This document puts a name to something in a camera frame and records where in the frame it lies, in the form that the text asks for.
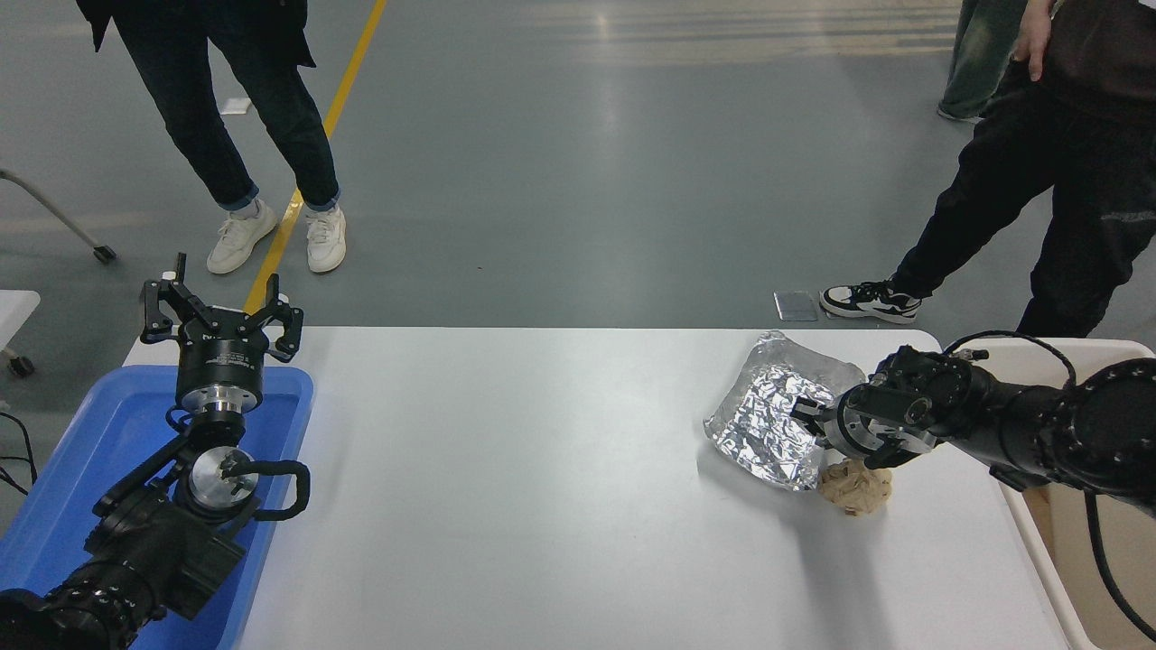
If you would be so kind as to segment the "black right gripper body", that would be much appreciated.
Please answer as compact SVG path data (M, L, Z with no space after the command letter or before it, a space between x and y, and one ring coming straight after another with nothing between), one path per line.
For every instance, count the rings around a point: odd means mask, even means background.
M816 418L825 445L867 470L898 468L922 453L922 440L904 431L901 407L913 404L889 387L851 387Z

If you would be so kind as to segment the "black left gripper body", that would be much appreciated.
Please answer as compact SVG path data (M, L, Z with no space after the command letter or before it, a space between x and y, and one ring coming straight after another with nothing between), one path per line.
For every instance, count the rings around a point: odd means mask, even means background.
M220 337L205 330L181 330L178 334L179 365L177 396L191 396L202 387L243 387L264 396L264 364L269 341L264 334Z

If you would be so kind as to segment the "person's hand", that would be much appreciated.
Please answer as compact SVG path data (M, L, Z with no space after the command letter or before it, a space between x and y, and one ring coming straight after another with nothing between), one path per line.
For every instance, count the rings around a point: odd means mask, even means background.
M1052 34L1052 12L1055 1L1031 0L1025 5L1017 38L1011 50L1011 61L1027 62L1032 82L1040 82L1044 57Z

